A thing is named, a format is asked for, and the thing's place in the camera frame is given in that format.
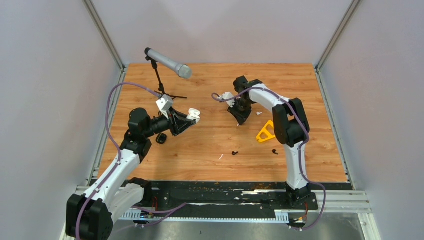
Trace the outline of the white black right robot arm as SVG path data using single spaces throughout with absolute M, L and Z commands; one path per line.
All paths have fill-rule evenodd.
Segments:
M 228 112 L 239 125 L 247 121 L 253 104 L 259 104 L 272 113 L 274 135 L 284 147 L 287 164 L 288 193 L 285 201 L 290 208 L 298 209 L 311 193 L 305 163 L 310 126 L 302 101 L 283 97 L 262 81 L 248 81 L 245 76 L 238 77 L 233 86 L 237 95 L 225 92 L 218 100 L 228 104 Z

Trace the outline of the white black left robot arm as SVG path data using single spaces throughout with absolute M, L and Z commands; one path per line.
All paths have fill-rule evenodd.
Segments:
M 201 112 L 191 108 L 183 114 L 170 108 L 151 118 L 144 108 L 129 113 L 128 130 L 117 155 L 103 175 L 83 194 L 73 194 L 66 204 L 65 233 L 76 240 L 107 240 L 114 224 L 137 203 L 146 207 L 153 201 L 151 184 L 133 178 L 120 187 L 147 156 L 150 137 L 165 131 L 178 136 L 200 121 Z

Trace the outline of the white gold earbud charging case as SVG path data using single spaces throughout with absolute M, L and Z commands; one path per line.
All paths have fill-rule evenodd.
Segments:
M 188 110 L 188 114 L 187 114 L 186 118 L 188 120 L 192 120 L 192 121 L 195 121 L 196 123 L 198 123 L 201 119 L 200 115 L 201 115 L 201 112 L 198 109 L 190 108 Z

